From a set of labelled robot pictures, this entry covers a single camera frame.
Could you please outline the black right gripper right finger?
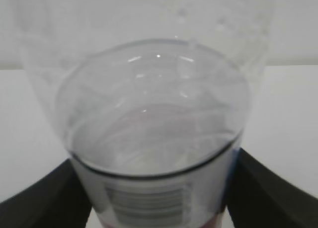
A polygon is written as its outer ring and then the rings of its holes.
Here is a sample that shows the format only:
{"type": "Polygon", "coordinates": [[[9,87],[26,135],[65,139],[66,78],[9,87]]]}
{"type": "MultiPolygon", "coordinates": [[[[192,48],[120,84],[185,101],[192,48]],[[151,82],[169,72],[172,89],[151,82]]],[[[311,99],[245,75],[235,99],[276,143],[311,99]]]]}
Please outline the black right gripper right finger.
{"type": "Polygon", "coordinates": [[[236,228],[316,228],[318,200],[240,149],[226,202],[236,228]]]}

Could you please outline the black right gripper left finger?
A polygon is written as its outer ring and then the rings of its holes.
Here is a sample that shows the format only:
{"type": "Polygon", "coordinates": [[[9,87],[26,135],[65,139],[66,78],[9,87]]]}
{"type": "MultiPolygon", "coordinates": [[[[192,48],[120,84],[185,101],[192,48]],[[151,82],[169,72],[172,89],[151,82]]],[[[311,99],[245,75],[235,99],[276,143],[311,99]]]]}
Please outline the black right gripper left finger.
{"type": "Polygon", "coordinates": [[[2,228],[84,228],[92,205],[69,160],[1,202],[2,228]]]}

